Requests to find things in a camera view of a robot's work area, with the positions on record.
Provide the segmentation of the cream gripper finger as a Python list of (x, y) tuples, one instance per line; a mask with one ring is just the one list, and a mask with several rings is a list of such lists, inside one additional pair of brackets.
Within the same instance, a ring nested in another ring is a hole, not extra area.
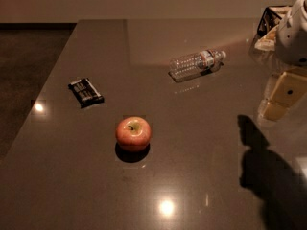
[(279, 75), (276, 97), (261, 101), (261, 116), (271, 121), (281, 119), (307, 93), (307, 71), (284, 71)]
[(264, 98), (267, 100), (273, 100), (277, 95), (277, 89), (278, 89), (278, 80), (280, 78), (279, 74), (271, 74), (268, 78), (268, 82), (264, 91)]

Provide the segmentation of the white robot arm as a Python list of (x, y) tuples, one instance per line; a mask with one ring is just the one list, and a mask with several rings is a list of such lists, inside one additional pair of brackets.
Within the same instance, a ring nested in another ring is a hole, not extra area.
[(277, 121), (307, 92), (307, 0), (292, 6), (266, 8), (255, 49), (267, 54), (272, 73), (258, 109), (259, 116)]

